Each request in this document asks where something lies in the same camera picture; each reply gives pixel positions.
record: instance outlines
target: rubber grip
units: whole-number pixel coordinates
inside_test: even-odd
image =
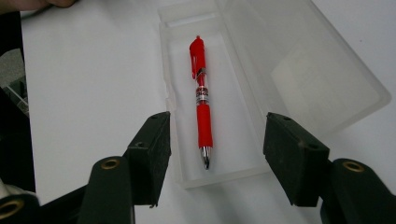
[[[209,105],[197,106],[198,147],[213,147]]]

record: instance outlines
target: plastic case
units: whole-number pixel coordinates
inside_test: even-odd
[[[390,95],[308,0],[205,0],[159,10],[172,160],[184,188],[269,171],[268,112],[324,136],[373,113]],[[205,41],[214,149],[204,169],[189,46]]]

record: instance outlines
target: white table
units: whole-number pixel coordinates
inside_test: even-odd
[[[121,155],[146,118],[165,110],[157,9],[183,0],[78,1],[22,21],[37,194],[42,203],[88,182]],[[394,1],[314,0],[388,91],[396,94]],[[331,160],[371,166],[396,193],[396,103],[328,138]],[[182,189],[172,162],[159,207],[137,223],[319,223],[292,207],[273,174]]]

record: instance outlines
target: red pen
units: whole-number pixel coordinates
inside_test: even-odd
[[[198,123],[198,148],[201,151],[205,169],[209,169],[210,153],[213,148],[212,128],[210,121],[209,94],[205,71],[205,46],[200,36],[190,45],[192,78],[197,84],[196,105]]]

